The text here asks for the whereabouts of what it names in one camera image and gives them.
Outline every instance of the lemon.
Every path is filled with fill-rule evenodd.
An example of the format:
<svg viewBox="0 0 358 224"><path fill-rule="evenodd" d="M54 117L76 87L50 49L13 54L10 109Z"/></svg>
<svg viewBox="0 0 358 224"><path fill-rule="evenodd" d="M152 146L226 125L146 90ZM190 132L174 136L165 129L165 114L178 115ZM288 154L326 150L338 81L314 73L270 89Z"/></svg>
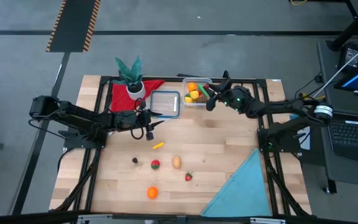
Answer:
<svg viewBox="0 0 358 224"><path fill-rule="evenodd" d="M192 100L197 100L198 97L200 97L200 94L198 93L198 91L191 91L190 92L190 98Z"/></svg>
<svg viewBox="0 0 358 224"><path fill-rule="evenodd" d="M193 102L193 99L191 99L190 97L185 97L185 102L186 103L192 103Z"/></svg>

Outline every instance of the desk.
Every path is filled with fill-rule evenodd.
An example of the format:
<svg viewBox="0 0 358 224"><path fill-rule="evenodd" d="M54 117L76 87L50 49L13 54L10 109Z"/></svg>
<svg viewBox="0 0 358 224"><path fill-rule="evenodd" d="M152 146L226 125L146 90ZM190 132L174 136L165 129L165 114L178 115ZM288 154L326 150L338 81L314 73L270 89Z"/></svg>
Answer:
<svg viewBox="0 0 358 224"><path fill-rule="evenodd" d="M84 76L77 106L94 109L100 78ZM252 85L244 86L252 92ZM280 80L267 80L267 86L271 101L284 99ZM181 82L166 82L160 90L181 92L181 87ZM259 91L259 95L263 96L262 90ZM284 122L288 120L288 115L277 114L273 118ZM205 108L182 107L178 119L166 121L155 128L152 141L135 140L130 132L114 133L108 137L101 153L91 211L199 215L252 150L258 147L257 128L257 119L248 119L217 103L212 112ZM163 147L152 149L153 145L162 141L165 142ZM62 159L51 209L59 206L77 184L83 154L84 149L75 149ZM180 170L172 167L174 156L181 157ZM133 157L140 164L134 164L131 161ZM264 160L261 155L260 158L266 183ZM153 159L161 162L158 170L150 167ZM287 188L303 209L311 213L300 163L289 153L281 153L281 160ZM185 182L188 171L193 171L194 178ZM159 189L159 195L154 200L146 195L151 185ZM80 208L84 208L87 191L85 186ZM275 192L282 213L277 187Z"/></svg>
<svg viewBox="0 0 358 224"><path fill-rule="evenodd" d="M317 45L321 73L323 81L328 81L337 72L337 62L340 52L333 52L328 49L325 42L319 42ZM325 88L327 102L333 106L334 112L356 114L358 115L358 96L351 91L338 90L333 85ZM335 156L331 147L331 140L328 134L328 128L317 130L320 136L316 147L323 148L325 158L325 168L328 179L358 184L358 162Z"/></svg>

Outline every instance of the wooden tabletop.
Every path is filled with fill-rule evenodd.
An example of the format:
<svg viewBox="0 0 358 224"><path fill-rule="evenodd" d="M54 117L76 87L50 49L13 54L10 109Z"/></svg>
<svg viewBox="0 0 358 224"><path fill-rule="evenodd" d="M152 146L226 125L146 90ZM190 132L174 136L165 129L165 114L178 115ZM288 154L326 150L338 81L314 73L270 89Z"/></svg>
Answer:
<svg viewBox="0 0 358 224"><path fill-rule="evenodd" d="M76 105L93 111L99 81L100 76L84 76ZM253 93L252 85L244 86ZM267 86L270 101L285 98L280 80L267 80ZM166 82L160 90L181 93L181 87L181 82ZM259 95L263 99L262 90L259 90ZM275 114L273 119L285 122L288 114ZM178 119L165 121L155 128L152 141L146 141L145 138L135 140L128 131L115 132L108 137L101 153L91 210L199 215L227 179L258 148L257 128L257 119L238 115L224 104L216 103L216 108L211 112L204 107L182 106ZM140 132L134 131L134 134L139 135ZM152 149L153 145L160 142L165 145ZM59 206L77 184L84 151L75 149L63 158L50 203L51 209ZM179 170L172 166L174 156L181 157ZM269 198L264 160L259 156ZM311 213L299 161L289 153L281 153L280 156L287 188L302 208ZM131 161L134 157L138 159L138 164ZM158 170L150 167L154 159L161 162ZM193 172L193 180L186 182L185 174L188 171ZM147 197L146 191L150 186L158 187L159 195L156 199ZM80 208L85 206L87 188L85 186ZM275 192L279 211L283 213L277 186Z"/></svg>

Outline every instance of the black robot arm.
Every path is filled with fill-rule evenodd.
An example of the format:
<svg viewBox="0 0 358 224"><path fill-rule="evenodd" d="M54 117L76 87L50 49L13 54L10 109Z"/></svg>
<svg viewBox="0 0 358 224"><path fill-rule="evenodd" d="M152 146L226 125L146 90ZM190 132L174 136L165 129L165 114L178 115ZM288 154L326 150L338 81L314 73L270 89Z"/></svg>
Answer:
<svg viewBox="0 0 358 224"><path fill-rule="evenodd" d="M206 109L212 111L216 102L220 101L226 106L245 114L248 118L259 118L266 114L293 113L298 117L285 123L273 123L268 129L259 129L260 144L271 144L276 150L298 152L301 137L297 132L305 127L327 126L333 116L333 109L324 102L297 98L264 103L256 100L249 89L243 86L232 88L231 79L225 72L226 80L219 85L209 85Z"/></svg>
<svg viewBox="0 0 358 224"><path fill-rule="evenodd" d="M158 116L145 109L145 102L140 101L136 111L120 111L115 113L95 113L93 111L75 106L68 101L59 101L51 96L38 96L33 99L30 109L33 120L54 120L77 130L74 138L82 138L88 142L96 142L104 145L109 131L132 131L133 129L145 128L147 140L153 139L152 130L161 123L151 124L151 117ZM59 131L66 138L70 133Z"/></svg>

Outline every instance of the teal triangle cloth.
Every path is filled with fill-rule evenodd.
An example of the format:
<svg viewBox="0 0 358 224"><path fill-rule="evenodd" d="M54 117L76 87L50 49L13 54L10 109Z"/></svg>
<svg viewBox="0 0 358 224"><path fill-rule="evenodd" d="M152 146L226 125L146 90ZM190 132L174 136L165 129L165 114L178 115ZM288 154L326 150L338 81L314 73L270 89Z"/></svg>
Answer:
<svg viewBox="0 0 358 224"><path fill-rule="evenodd" d="M236 170L212 201L204 217L271 216L258 149Z"/></svg>

